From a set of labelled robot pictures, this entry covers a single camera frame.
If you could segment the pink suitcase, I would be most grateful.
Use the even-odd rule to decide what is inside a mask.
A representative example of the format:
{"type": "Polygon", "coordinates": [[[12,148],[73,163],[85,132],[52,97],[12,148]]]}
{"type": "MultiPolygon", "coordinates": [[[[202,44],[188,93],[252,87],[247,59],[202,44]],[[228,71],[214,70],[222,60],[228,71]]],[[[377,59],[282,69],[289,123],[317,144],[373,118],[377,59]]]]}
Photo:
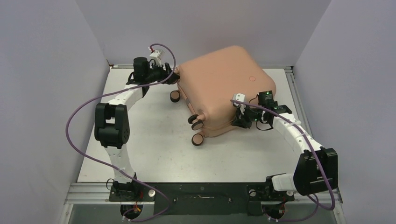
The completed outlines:
{"type": "Polygon", "coordinates": [[[258,65],[253,57],[240,46],[230,46],[189,60],[176,68],[179,74],[177,90],[170,93],[170,100],[184,99],[191,116],[188,123],[196,131],[191,138],[200,146],[205,138],[216,137],[236,126],[231,122],[236,107],[233,95],[245,94],[245,100],[258,103],[259,92],[276,94],[274,80],[258,65]]]}

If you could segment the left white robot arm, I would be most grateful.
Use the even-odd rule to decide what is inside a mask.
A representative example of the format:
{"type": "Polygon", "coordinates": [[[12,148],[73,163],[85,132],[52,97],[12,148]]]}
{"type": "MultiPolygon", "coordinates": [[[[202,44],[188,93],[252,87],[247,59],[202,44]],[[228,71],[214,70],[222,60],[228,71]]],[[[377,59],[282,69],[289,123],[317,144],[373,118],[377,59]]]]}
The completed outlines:
{"type": "Polygon", "coordinates": [[[133,68],[126,82],[126,91],[107,103],[96,105],[94,124],[94,137],[104,147],[113,165],[111,193],[128,201],[134,201],[143,194],[135,181],[136,172],[127,152],[130,137],[128,111],[145,97],[150,84],[175,84],[180,79],[176,70],[160,59],[137,57],[133,60],[133,68]]]}

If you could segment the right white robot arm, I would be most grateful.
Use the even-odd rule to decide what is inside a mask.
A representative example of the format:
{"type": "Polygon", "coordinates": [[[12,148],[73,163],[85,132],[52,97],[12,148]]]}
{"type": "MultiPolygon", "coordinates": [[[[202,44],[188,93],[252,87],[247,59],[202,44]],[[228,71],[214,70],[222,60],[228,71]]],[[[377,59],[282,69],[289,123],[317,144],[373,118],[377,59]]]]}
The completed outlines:
{"type": "Polygon", "coordinates": [[[298,156],[293,173],[268,177],[264,194],[270,200],[277,199],[283,191],[297,192],[303,196],[316,194],[338,187],[338,155],[333,148],[325,148],[302,127],[286,105],[279,105],[272,91],[259,92],[257,104],[245,100],[245,95],[236,93],[231,100],[236,107],[233,126],[250,128],[252,123],[268,124],[283,136],[292,151],[298,156]]]}

